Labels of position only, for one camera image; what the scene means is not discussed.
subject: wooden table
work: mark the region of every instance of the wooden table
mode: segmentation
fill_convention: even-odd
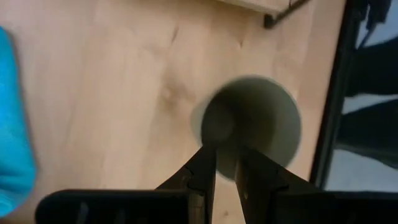
[[[272,77],[297,100],[303,131],[289,170],[307,179],[344,0],[314,0],[274,30],[262,14],[212,0],[0,0],[15,40],[39,168],[7,223],[67,188],[150,189],[199,148],[192,109],[232,78]],[[218,176],[214,223],[244,223]]]

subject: blue cloth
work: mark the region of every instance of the blue cloth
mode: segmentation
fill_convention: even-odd
[[[34,186],[35,164],[19,92],[11,40],[0,27],[0,217],[15,210]]]

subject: black object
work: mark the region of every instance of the black object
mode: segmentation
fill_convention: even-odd
[[[202,147],[155,190],[52,194],[40,202],[36,223],[211,223],[215,150]],[[240,147],[236,186],[249,224],[390,222],[398,209],[398,194],[322,192],[246,147]]]
[[[375,27],[377,23],[385,22],[390,5],[391,0],[347,0],[346,2],[317,142],[317,150],[310,176],[310,182],[314,183],[317,187],[324,188],[328,178],[331,155],[335,147],[341,120],[344,97],[346,95],[355,95],[362,91],[372,91],[383,80],[382,78],[371,80],[371,77],[383,76],[385,78],[387,75],[381,75],[381,72],[391,71],[395,66],[394,62],[392,62],[395,59],[393,52],[390,53],[392,57],[377,56],[376,58],[374,55],[371,56],[371,51],[380,51],[379,49],[356,48],[361,21],[368,17],[369,29]],[[383,89],[386,93],[394,91],[394,87],[391,87],[394,76],[390,76],[388,80],[390,82],[388,87]]]
[[[266,14],[264,16],[264,28],[272,29],[275,25],[280,23],[283,19],[291,15],[294,11],[302,7],[305,3],[309,2],[310,0],[296,0],[293,4],[291,3],[292,0],[289,0],[289,6],[287,9],[283,10],[276,16]]]
[[[398,37],[358,49],[353,57],[346,96],[398,94]]]
[[[338,131],[338,147],[398,168],[397,115],[398,100],[344,115]]]
[[[391,0],[368,0],[369,4],[369,15],[366,28],[368,33],[365,38],[361,41],[359,49],[363,48],[370,36],[373,34],[376,26],[380,23],[385,23],[387,19],[388,11],[391,7]]]

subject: floor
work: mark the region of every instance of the floor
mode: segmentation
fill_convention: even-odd
[[[398,26],[396,21],[398,21],[398,1],[393,1],[387,17],[387,22],[377,27],[367,45],[374,45],[397,36]],[[365,25],[365,22],[361,24],[358,45],[365,36]],[[398,95],[359,95],[346,98],[343,106],[343,114],[397,98]],[[398,192],[398,170],[388,167],[374,159],[341,149],[335,149],[326,189]]]

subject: wood grain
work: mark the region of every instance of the wood grain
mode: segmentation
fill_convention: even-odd
[[[150,189],[199,148],[192,111],[231,79],[258,74],[297,100],[303,138],[288,167],[307,179],[344,0],[314,0],[274,30],[262,14],[212,0],[0,0],[13,36],[39,167],[6,223],[33,223],[66,188]],[[244,223],[218,176],[214,223]]]

